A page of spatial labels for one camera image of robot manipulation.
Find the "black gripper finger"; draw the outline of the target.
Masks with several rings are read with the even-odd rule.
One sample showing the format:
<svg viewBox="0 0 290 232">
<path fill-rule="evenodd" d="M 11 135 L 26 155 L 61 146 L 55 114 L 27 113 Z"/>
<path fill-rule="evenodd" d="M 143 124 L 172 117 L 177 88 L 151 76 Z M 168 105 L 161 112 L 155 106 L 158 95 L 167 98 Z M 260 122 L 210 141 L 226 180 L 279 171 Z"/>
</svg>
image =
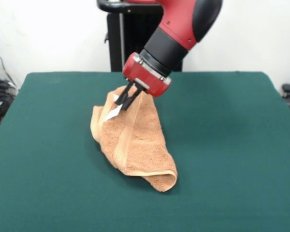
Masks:
<svg viewBox="0 0 290 232">
<path fill-rule="evenodd" d="M 116 105 L 122 105 L 127 97 L 129 97 L 129 91 L 134 86 L 134 83 L 129 82 L 123 92 L 119 95 L 117 100 L 115 101 Z"/>
<path fill-rule="evenodd" d="M 125 99 L 124 103 L 122 104 L 122 110 L 126 111 L 143 90 L 143 87 L 137 87 L 137 90 L 131 96 Z"/>
</svg>

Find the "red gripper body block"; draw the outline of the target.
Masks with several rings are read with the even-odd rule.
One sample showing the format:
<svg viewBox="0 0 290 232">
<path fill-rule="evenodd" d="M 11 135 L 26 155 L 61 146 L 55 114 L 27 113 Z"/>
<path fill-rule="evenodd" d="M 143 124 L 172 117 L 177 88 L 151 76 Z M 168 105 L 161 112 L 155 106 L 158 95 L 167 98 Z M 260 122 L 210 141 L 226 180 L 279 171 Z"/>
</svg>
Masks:
<svg viewBox="0 0 290 232">
<path fill-rule="evenodd" d="M 161 96 L 170 86 L 172 80 L 151 68 L 143 58 L 133 52 L 122 69 L 122 74 L 130 81 L 140 84 L 145 92 L 153 97 Z"/>
</svg>

